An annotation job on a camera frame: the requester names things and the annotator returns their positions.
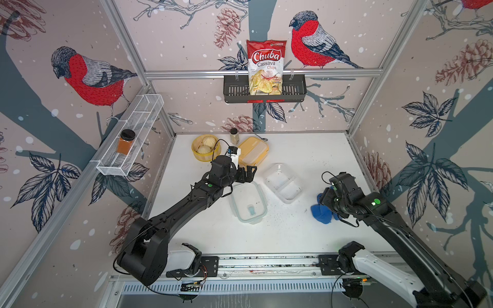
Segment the blue cleaning cloth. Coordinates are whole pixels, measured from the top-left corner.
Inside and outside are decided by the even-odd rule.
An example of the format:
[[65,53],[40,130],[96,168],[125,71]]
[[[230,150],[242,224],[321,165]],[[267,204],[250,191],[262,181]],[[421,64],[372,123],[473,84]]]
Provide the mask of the blue cleaning cloth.
[[321,204],[322,193],[317,195],[317,204],[310,207],[312,216],[318,222],[328,225],[332,220],[338,221],[339,217],[337,214],[333,213],[328,207]]

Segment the clear plastic lunch box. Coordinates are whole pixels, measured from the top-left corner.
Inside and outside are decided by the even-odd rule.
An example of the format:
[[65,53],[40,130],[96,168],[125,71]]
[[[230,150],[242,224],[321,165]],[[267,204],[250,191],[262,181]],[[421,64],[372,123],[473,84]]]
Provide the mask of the clear plastic lunch box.
[[273,164],[264,174],[264,183],[285,204],[292,204],[303,192],[301,178],[286,164]]

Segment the clear lunch box lid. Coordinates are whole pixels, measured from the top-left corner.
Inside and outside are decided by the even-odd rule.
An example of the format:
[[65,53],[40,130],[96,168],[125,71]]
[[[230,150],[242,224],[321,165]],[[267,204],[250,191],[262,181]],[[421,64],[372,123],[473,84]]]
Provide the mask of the clear lunch box lid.
[[263,190],[256,182],[233,185],[229,202],[233,215],[241,223],[260,223],[268,212]]

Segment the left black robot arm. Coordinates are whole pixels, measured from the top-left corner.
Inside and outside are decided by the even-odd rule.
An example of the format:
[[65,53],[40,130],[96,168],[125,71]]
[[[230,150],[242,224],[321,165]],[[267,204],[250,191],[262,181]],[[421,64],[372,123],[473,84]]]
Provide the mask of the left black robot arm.
[[234,183],[253,181],[256,166],[237,167],[230,156],[220,155],[211,162],[211,170],[192,185],[178,203],[150,219],[138,218],[130,226],[123,248],[114,264],[145,286],[153,284],[168,263],[168,246],[173,236],[192,218],[208,209]]

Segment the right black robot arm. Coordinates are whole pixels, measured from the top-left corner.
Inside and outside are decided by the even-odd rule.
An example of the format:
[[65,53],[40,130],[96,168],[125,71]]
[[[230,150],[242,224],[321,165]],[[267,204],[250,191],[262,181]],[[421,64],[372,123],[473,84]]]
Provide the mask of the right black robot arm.
[[332,175],[326,183],[321,205],[342,223],[352,216],[372,228],[412,270],[404,272],[352,241],[338,251],[338,265],[343,273],[368,275],[412,307],[478,307],[486,299],[485,288],[479,282],[467,281],[439,259],[383,195],[365,195],[354,177],[345,172]]

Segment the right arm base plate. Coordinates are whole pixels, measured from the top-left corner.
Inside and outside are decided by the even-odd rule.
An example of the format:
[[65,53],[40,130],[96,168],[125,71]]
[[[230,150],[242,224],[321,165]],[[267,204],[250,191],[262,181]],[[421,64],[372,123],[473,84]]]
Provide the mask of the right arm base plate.
[[317,267],[320,268],[322,276],[364,275],[356,269],[353,258],[346,255],[318,255]]

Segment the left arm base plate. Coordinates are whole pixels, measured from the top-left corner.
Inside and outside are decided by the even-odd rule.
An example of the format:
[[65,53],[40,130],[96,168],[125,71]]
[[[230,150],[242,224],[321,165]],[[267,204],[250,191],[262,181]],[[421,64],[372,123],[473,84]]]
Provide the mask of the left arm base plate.
[[211,278],[218,275],[219,257],[202,256],[200,259],[195,258],[191,265],[186,269],[176,269],[166,272],[166,278]]

